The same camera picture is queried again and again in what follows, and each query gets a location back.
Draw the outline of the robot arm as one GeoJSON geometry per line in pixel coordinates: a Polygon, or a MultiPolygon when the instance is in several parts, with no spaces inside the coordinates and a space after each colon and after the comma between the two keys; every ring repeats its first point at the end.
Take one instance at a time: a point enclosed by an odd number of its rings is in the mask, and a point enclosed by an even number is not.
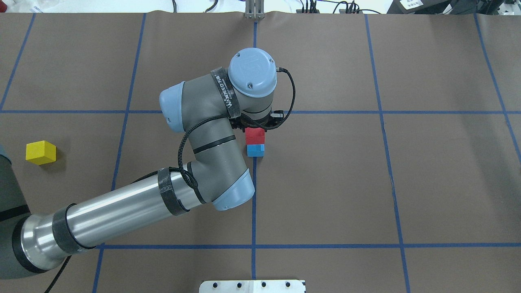
{"type": "Polygon", "coordinates": [[[264,50],[245,48],[228,68],[162,91],[167,125],[184,134],[178,166],[52,214],[31,213],[1,149],[2,280],[45,273],[72,255],[206,203],[225,211],[247,202],[255,189],[233,130],[273,130],[287,120],[272,110],[280,72],[289,74],[264,50]]]}

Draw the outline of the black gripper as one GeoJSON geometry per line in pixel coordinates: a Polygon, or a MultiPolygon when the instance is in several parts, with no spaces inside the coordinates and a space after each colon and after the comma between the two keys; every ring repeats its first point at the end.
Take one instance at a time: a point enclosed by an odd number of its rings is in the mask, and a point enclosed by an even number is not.
{"type": "Polygon", "coordinates": [[[277,129],[285,122],[284,111],[269,111],[267,115],[260,119],[253,119],[253,113],[242,111],[240,117],[230,118],[230,125],[233,129],[240,129],[245,132],[246,128],[262,128],[265,132],[277,129]]]}

